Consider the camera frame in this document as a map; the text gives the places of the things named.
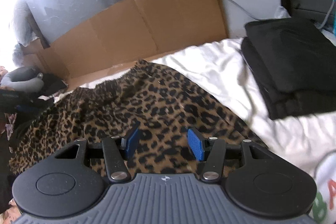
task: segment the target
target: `black folded fabric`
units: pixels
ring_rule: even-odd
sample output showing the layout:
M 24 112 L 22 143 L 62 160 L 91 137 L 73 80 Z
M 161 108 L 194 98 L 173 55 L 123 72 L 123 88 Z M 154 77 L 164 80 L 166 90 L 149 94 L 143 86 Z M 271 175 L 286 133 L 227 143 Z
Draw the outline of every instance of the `black folded fabric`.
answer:
M 305 19 L 250 22 L 241 50 L 271 119 L 336 110 L 336 47 Z
M 241 50 L 265 101 L 270 119 L 301 116 L 336 110 L 336 92 L 297 90 L 284 93 L 276 85 L 251 41 L 245 37 Z
M 277 90 L 336 90 L 336 47 L 309 20 L 250 22 L 245 28 Z

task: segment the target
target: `cardboard box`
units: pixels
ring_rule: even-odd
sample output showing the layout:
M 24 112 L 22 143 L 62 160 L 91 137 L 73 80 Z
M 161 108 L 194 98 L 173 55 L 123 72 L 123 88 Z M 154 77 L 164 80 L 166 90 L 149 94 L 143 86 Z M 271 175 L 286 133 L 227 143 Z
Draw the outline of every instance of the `cardboard box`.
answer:
M 127 69 L 138 59 L 227 38 L 221 0 L 123 0 L 43 49 L 24 49 L 35 65 L 73 87 Z

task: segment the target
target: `metal screw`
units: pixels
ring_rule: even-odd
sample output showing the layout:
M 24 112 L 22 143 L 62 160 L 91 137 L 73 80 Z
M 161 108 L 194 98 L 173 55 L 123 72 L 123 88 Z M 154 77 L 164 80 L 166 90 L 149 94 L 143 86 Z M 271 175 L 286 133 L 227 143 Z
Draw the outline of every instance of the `metal screw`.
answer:
M 118 171 L 118 172 L 112 173 L 111 178 L 114 180 L 123 180 L 127 178 L 127 174 L 123 171 Z
M 205 172 L 203 174 L 203 178 L 205 180 L 215 180 L 215 179 L 218 179 L 219 178 L 219 174 L 216 173 L 216 172 Z

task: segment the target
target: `leopard print fabric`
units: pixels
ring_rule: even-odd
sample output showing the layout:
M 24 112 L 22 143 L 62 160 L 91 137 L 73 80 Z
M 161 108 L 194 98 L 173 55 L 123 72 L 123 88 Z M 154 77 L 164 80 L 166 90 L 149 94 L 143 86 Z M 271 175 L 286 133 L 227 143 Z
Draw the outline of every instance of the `leopard print fabric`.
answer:
M 243 120 L 181 73 L 141 60 L 121 78 L 93 90 L 77 88 L 44 111 L 28 129 L 10 168 L 22 173 L 77 138 L 96 143 L 123 136 L 136 121 L 141 137 L 127 162 L 132 175 L 195 172 L 197 162 L 186 137 L 191 126 L 206 138 L 216 136 L 229 144 L 251 139 L 264 145 Z M 91 166 L 105 175 L 103 160 L 91 160 Z

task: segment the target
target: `bed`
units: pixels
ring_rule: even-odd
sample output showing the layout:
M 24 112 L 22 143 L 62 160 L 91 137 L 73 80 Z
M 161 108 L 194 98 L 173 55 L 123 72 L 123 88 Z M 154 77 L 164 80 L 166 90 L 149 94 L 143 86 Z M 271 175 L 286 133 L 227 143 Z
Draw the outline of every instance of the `bed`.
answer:
M 241 42 L 242 39 L 226 39 L 192 46 L 153 62 L 174 68 L 229 107 L 246 121 L 272 152 L 315 177 L 319 192 L 329 203 L 328 182 L 336 170 L 331 160 L 333 157 L 330 157 L 336 150 L 336 112 L 270 120 L 258 86 L 241 55 Z M 125 72 L 82 87 L 94 88 Z M 323 223 L 334 223 L 335 219 L 336 216 L 329 213 Z

